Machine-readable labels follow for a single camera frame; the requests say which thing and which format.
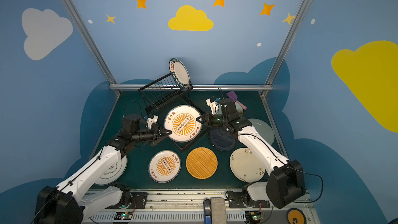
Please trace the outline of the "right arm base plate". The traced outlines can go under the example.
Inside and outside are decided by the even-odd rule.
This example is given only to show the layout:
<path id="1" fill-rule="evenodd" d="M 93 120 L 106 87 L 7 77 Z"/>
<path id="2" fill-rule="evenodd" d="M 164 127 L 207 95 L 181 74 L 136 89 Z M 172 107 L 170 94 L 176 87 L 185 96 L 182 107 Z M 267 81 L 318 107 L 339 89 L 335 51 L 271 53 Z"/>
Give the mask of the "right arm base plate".
<path id="1" fill-rule="evenodd" d="M 270 208 L 269 201 L 253 200 L 246 192 L 227 191 L 229 208 Z"/>

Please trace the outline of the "green rim lettered plate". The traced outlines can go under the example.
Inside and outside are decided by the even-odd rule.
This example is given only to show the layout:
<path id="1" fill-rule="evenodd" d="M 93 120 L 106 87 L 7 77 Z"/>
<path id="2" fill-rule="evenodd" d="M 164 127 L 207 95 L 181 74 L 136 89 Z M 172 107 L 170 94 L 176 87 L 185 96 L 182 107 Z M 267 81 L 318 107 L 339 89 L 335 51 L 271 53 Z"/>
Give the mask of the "green rim lettered plate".
<path id="1" fill-rule="evenodd" d="M 176 58 L 170 59 L 169 69 L 173 79 L 179 87 L 182 88 L 190 86 L 191 81 L 188 70 L 180 60 Z"/>

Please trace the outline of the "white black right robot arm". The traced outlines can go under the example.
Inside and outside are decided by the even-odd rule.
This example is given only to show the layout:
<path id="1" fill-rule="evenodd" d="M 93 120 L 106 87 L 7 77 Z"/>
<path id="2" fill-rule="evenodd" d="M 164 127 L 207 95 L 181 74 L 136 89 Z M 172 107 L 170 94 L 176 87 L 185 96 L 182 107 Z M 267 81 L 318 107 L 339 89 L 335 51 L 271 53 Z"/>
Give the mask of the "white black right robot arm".
<path id="1" fill-rule="evenodd" d="M 197 118 L 206 127 L 221 127 L 244 144 L 265 167 L 268 180 L 250 183 L 242 189 L 242 201 L 251 206 L 256 201 L 270 201 L 276 208 L 286 205 L 306 194 L 302 165 L 290 161 L 275 150 L 247 118 L 240 116 L 231 99 L 206 100 L 211 111 Z"/>

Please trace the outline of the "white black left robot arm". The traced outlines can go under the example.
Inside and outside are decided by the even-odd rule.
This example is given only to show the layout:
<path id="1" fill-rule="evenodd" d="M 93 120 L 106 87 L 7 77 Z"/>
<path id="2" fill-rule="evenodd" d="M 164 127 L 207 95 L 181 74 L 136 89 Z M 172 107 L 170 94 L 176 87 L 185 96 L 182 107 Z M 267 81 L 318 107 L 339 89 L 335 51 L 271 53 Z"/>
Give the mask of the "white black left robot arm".
<path id="1" fill-rule="evenodd" d="M 114 184 L 86 197 L 87 191 L 112 166 L 121 161 L 139 143 L 155 146 L 172 134 L 158 125 L 157 116 L 142 118 L 128 115 L 119 132 L 81 169 L 55 187 L 46 186 L 37 197 L 34 224 L 81 224 L 110 206 L 131 202 L 131 189 Z"/>

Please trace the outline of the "white cloud emblem plate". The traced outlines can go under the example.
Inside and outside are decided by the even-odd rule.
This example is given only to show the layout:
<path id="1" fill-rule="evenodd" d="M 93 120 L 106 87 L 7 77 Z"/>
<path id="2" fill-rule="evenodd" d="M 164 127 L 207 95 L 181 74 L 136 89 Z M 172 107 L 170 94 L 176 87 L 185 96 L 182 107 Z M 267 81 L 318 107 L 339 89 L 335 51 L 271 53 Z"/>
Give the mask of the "white cloud emblem plate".
<path id="1" fill-rule="evenodd" d="M 104 186 L 114 183 L 125 172 L 127 167 L 127 156 L 123 157 L 109 169 L 95 182 L 96 185 Z"/>

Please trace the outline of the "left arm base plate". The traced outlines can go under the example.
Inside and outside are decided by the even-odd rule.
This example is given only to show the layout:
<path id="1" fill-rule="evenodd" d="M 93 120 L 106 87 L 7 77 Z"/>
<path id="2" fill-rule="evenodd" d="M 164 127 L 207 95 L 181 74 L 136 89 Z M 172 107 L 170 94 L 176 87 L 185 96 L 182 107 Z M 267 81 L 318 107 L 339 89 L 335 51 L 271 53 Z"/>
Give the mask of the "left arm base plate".
<path id="1" fill-rule="evenodd" d="M 146 192 L 131 192 L 126 198 L 121 209 L 144 209 L 146 207 L 148 194 Z"/>

